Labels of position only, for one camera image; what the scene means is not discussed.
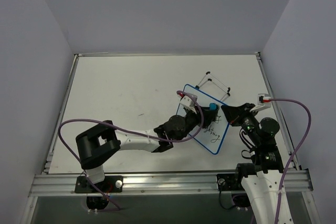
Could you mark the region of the blue whiteboard eraser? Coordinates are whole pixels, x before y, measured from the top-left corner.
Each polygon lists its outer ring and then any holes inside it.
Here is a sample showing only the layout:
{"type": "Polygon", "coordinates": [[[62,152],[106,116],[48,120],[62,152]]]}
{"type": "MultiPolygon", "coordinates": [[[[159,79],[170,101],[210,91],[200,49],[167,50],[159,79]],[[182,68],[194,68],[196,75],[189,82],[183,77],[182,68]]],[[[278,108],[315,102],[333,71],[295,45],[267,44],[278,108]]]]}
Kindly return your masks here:
{"type": "Polygon", "coordinates": [[[209,110],[210,111],[217,111],[218,110],[218,105],[216,103],[210,103],[209,104],[209,110]]]}

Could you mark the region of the blue-framed whiteboard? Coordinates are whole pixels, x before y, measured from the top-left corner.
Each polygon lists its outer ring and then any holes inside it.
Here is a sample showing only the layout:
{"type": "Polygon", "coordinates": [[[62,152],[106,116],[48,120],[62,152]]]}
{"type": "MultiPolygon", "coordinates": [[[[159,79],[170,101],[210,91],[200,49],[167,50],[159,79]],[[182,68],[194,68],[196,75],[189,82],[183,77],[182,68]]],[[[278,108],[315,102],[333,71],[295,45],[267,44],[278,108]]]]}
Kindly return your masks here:
{"type": "Polygon", "coordinates": [[[225,105],[225,103],[202,90],[198,90],[190,84],[186,84],[183,91],[196,95],[197,103],[200,106],[209,106],[211,103],[218,105],[219,109],[215,121],[209,126],[202,128],[201,131],[193,138],[211,154],[217,155],[229,128],[224,112],[221,109],[221,106],[225,105]]]}

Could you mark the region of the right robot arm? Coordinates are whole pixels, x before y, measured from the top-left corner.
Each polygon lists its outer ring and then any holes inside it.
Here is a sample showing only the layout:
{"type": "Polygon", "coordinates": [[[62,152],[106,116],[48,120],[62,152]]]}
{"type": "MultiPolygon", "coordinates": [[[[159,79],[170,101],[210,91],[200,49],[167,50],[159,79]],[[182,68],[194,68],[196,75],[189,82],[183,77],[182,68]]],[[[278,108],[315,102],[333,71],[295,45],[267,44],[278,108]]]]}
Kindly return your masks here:
{"type": "Polygon", "coordinates": [[[223,105],[227,122],[239,127],[252,141],[250,163],[240,163],[233,175],[236,187],[244,189],[257,223],[293,223],[283,175],[285,169],[275,140],[280,130],[273,118],[256,119],[252,103],[223,105]]]}

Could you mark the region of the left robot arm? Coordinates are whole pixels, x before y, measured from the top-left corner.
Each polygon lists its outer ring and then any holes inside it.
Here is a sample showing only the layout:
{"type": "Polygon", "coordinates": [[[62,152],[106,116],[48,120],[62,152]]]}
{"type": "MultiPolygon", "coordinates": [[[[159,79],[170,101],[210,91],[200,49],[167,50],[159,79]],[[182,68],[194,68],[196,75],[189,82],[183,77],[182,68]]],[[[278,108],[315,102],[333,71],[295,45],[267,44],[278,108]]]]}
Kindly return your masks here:
{"type": "Polygon", "coordinates": [[[121,132],[102,124],[80,133],[76,144],[81,168],[87,174],[87,186],[94,192],[105,188],[103,164],[117,151],[146,151],[162,153],[173,148],[175,141],[186,139],[195,128],[206,128],[217,117],[219,106],[211,103],[194,112],[188,109],[184,116],[174,115],[158,127],[134,134],[121,132]]]}

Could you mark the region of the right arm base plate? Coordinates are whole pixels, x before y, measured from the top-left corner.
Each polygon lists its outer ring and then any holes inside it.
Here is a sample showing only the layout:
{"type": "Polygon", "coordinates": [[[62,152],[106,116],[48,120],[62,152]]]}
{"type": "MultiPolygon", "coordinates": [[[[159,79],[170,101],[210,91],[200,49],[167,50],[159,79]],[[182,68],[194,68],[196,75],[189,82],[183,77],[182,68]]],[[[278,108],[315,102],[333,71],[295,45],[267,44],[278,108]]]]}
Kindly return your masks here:
{"type": "Polygon", "coordinates": [[[238,189],[236,175],[234,173],[217,174],[217,187],[220,191],[232,191],[238,189]]]}

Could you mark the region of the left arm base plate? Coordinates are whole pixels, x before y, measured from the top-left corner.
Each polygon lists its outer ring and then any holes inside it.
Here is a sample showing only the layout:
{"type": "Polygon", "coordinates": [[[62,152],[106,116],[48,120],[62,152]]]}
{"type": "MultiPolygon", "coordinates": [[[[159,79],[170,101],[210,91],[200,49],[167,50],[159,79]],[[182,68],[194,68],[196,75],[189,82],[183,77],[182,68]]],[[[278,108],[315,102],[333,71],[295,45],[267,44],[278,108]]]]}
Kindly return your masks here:
{"type": "MultiPolygon", "coordinates": [[[[96,183],[95,186],[104,193],[121,193],[123,186],[122,176],[106,176],[102,182],[96,183]]],[[[77,177],[75,183],[76,194],[98,193],[98,191],[88,182],[84,176],[77,177]]]]}

